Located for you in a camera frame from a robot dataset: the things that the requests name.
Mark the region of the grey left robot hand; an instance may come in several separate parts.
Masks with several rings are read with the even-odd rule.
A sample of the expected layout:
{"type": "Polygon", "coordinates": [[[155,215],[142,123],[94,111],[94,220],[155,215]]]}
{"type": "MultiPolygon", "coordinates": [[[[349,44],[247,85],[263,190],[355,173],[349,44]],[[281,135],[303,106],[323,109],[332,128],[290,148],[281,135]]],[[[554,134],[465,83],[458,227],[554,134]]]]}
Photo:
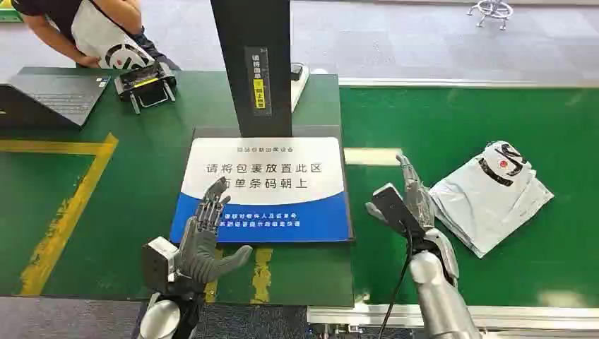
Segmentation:
{"type": "Polygon", "coordinates": [[[218,178],[208,187],[195,213],[185,224],[179,246],[180,272],[199,285],[213,282],[242,267],[253,252],[253,247],[245,244],[232,255],[215,256],[221,216],[230,201],[229,196],[223,196],[226,190],[226,178],[218,178]]]}

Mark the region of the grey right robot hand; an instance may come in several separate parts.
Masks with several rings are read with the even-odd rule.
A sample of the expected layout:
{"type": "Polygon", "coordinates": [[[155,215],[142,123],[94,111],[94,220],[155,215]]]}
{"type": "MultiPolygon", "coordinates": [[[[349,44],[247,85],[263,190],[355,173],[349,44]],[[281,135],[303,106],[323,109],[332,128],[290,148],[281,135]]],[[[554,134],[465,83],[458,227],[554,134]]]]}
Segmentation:
{"type": "Polygon", "coordinates": [[[372,194],[372,199],[364,204],[365,208],[371,216],[408,241],[409,257],[423,251],[437,256],[441,261],[444,277],[451,285],[457,287],[460,273],[455,251],[448,237],[434,225],[435,206],[429,189],[421,182],[407,156],[397,155],[396,159],[403,172],[404,194],[401,195],[393,184],[387,183],[372,194]],[[383,205],[380,195],[386,189],[392,189],[401,200],[398,219],[392,222],[386,219],[379,208],[383,205]]]}

